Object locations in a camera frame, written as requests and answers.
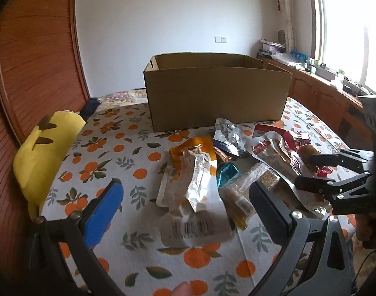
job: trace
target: cardboard box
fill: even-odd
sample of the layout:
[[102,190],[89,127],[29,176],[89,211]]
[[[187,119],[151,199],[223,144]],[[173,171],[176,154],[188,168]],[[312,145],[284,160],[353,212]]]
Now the cardboard box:
[[279,120],[292,74],[240,54],[176,53],[153,56],[144,80],[155,132]]

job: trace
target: dark blue gripper pad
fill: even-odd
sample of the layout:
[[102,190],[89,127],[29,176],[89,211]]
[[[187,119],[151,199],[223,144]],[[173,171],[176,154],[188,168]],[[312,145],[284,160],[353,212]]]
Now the dark blue gripper pad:
[[88,248],[92,248],[101,242],[103,234],[106,232],[123,198],[124,188],[119,182],[111,184],[111,188],[108,186],[102,195],[97,198],[100,202],[85,223],[84,240]]

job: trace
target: black cable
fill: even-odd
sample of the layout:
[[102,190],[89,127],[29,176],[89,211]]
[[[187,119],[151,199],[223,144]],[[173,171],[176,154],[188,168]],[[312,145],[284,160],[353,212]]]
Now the black cable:
[[375,252],[376,252],[376,249],[373,250],[373,251],[371,251],[371,252],[366,256],[366,258],[365,258],[365,260],[363,261],[362,265],[359,267],[359,270],[358,270],[358,272],[356,273],[355,279],[354,279],[354,281],[352,282],[352,284],[354,284],[354,283],[356,282],[356,279],[358,278],[358,275],[359,275],[359,273],[360,273],[360,271],[361,271],[361,269],[362,269],[362,267],[363,267],[363,264],[366,262],[366,260],[369,258],[369,256],[372,255],[372,254],[374,254]]

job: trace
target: beige curtain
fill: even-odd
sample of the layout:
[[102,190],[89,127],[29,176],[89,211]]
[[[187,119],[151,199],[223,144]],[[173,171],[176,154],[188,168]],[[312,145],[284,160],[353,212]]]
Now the beige curtain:
[[281,6],[281,12],[285,24],[285,43],[287,45],[287,53],[291,50],[295,50],[295,35],[292,26],[292,14],[293,14],[293,0],[279,0]]

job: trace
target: tablecloth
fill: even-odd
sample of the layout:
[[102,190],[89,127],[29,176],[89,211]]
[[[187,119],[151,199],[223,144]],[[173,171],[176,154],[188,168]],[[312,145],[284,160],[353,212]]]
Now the tablecloth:
[[[305,130],[323,153],[346,144],[321,120],[288,98],[282,119],[272,123],[286,130]],[[252,137],[254,123],[242,124]],[[98,197],[113,178],[121,180],[124,199],[102,241],[93,252],[126,295],[167,296],[188,281],[194,295],[247,295],[264,276],[280,246],[274,244],[258,215],[245,231],[235,231],[224,243],[199,248],[166,248],[160,241],[158,219],[167,210],[155,200],[171,147],[193,136],[209,136],[211,127],[153,132],[147,103],[107,109],[93,115],[68,151],[51,186],[41,214],[65,218]],[[329,178],[349,178],[334,167]],[[291,209],[298,206],[287,202]],[[356,225],[353,215],[339,216],[348,239]],[[78,286],[86,288],[66,244],[63,255]],[[293,287],[307,261],[310,245],[289,281]]]

